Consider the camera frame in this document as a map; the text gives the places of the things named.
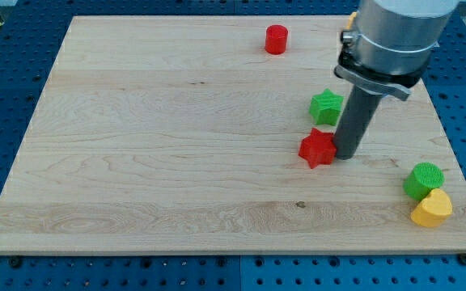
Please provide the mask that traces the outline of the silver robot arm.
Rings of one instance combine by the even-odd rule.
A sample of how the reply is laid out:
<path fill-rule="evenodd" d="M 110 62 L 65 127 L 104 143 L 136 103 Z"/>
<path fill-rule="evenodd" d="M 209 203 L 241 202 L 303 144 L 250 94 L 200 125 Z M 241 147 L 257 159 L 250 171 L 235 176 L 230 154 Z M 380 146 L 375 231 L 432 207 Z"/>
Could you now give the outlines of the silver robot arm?
<path fill-rule="evenodd" d="M 458 6 L 454 0 L 361 0 L 341 31 L 334 74 L 373 95 L 405 101 Z"/>

